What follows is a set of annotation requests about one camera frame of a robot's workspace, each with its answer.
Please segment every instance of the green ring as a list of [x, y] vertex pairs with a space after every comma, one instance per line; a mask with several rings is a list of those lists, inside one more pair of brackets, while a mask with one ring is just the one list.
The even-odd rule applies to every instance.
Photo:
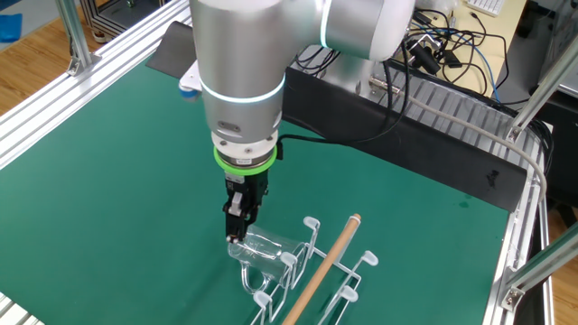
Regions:
[[235, 167], [229, 165], [228, 163], [224, 162], [223, 159], [219, 156], [219, 152], [217, 151], [217, 147], [214, 147], [213, 154], [215, 155], [215, 160], [217, 161], [217, 164], [225, 172], [232, 173], [232, 174], [237, 175], [237, 176], [252, 176], [252, 175], [257, 175], [260, 172], [264, 172], [264, 171], [268, 170], [271, 167], [271, 165], [273, 165], [273, 163], [275, 162], [275, 159], [277, 159], [277, 146], [275, 146], [273, 148], [273, 154], [271, 155], [269, 160], [267, 162], [265, 162], [264, 164], [260, 165], [259, 167], [255, 167], [255, 168], [242, 169], [242, 168], [235, 168]]

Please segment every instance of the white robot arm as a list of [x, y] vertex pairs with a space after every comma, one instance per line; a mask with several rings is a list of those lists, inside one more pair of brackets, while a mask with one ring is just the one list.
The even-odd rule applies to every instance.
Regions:
[[226, 172], [227, 239], [242, 241], [266, 193], [281, 123], [284, 71], [320, 44], [388, 59], [415, 0], [191, 0], [195, 47], [215, 157]]

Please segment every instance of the wooden stick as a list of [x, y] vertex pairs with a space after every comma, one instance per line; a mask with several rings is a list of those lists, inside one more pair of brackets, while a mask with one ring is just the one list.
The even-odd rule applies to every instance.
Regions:
[[309, 303], [309, 300], [313, 297], [317, 288], [319, 288], [319, 284], [321, 284], [323, 278], [327, 275], [329, 269], [340, 255], [341, 250], [345, 245], [347, 245], [351, 235], [361, 222], [361, 216], [359, 214], [356, 213], [353, 216], [356, 218], [351, 218], [350, 221], [348, 221], [347, 225], [341, 232], [341, 235], [337, 238], [322, 264], [319, 265], [319, 268], [307, 284], [307, 287], [305, 287], [305, 290], [303, 290], [301, 296], [299, 296], [299, 299], [291, 311], [289, 311], [289, 314], [283, 321], [283, 325], [294, 325], [297, 322], [299, 316], [301, 316], [301, 313], [305, 309], [305, 306], [307, 306], [307, 303]]

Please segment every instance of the transparent cup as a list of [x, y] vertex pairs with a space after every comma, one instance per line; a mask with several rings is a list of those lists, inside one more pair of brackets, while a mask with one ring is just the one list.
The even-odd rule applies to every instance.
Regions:
[[[290, 253], [297, 258], [292, 274], [300, 274], [306, 255], [305, 243], [287, 239], [251, 225], [242, 243], [228, 245], [228, 254], [241, 263], [243, 287], [251, 294], [264, 291], [272, 281], [285, 287], [286, 277], [289, 276], [289, 266], [281, 260], [283, 252]], [[249, 282], [250, 267], [261, 271], [263, 275], [263, 283], [259, 288], [253, 288]]]

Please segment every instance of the green mat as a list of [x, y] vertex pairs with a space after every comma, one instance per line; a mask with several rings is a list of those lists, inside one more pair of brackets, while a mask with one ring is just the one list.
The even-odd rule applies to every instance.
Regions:
[[[140, 64], [0, 171], [0, 292], [50, 325], [252, 319], [202, 102], [184, 102], [177, 83]], [[257, 224], [307, 240], [313, 216], [327, 252], [358, 212], [343, 262], [380, 259], [360, 267], [342, 323], [481, 323], [505, 210], [348, 147], [284, 148]], [[321, 317], [342, 279], [331, 274], [301, 323]]]

